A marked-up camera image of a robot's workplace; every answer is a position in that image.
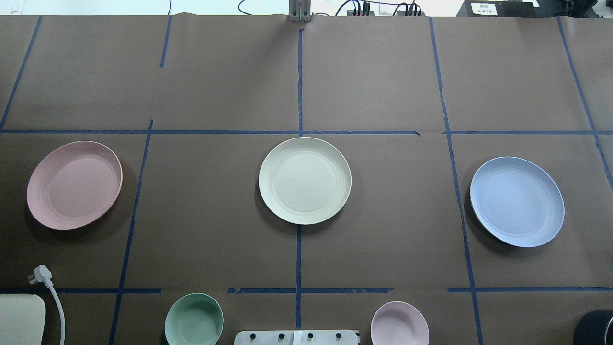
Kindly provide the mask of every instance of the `black cup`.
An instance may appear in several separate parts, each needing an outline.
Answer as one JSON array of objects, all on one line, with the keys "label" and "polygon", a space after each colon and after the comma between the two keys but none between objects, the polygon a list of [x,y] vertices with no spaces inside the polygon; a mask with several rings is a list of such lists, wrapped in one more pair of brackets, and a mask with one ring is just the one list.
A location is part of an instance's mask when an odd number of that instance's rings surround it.
[{"label": "black cup", "polygon": [[574,345],[613,345],[613,309],[590,311],[579,320]]}]

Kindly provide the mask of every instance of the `white label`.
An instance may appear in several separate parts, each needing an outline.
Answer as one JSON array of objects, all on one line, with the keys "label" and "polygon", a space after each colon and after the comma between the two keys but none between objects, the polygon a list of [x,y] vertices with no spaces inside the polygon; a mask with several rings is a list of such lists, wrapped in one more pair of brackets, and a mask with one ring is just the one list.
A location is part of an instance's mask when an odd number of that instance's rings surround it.
[{"label": "white label", "polygon": [[498,15],[495,4],[478,4],[476,2],[471,2],[470,5],[473,7],[474,14]]}]

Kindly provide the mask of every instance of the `tableware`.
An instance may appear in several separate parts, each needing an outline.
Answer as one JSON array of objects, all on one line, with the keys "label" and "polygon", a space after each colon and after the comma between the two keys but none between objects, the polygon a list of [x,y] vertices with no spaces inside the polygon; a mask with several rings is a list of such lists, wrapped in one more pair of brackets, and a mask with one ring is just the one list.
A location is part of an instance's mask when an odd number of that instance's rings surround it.
[{"label": "tableware", "polygon": [[373,345],[428,345],[430,332],[414,306],[393,301],[382,305],[370,324]]},{"label": "tableware", "polygon": [[573,336],[574,345],[613,345],[613,309],[597,309],[584,315]]},{"label": "tableware", "polygon": [[30,212],[46,227],[70,230],[105,214],[121,190],[121,163],[98,142],[77,141],[49,153],[28,182]]},{"label": "tableware", "polygon": [[551,241],[564,222],[560,189],[545,170],[523,158],[498,157],[483,164],[470,184],[470,201],[492,235],[517,247]]},{"label": "tableware", "polygon": [[214,345],[224,328],[217,301],[205,293],[190,293],[170,307],[164,333],[170,345]]},{"label": "tableware", "polygon": [[266,206],[296,224],[315,224],[335,215],[351,191],[351,170],[343,154],[316,138],[294,138],[264,159],[259,188]]}]

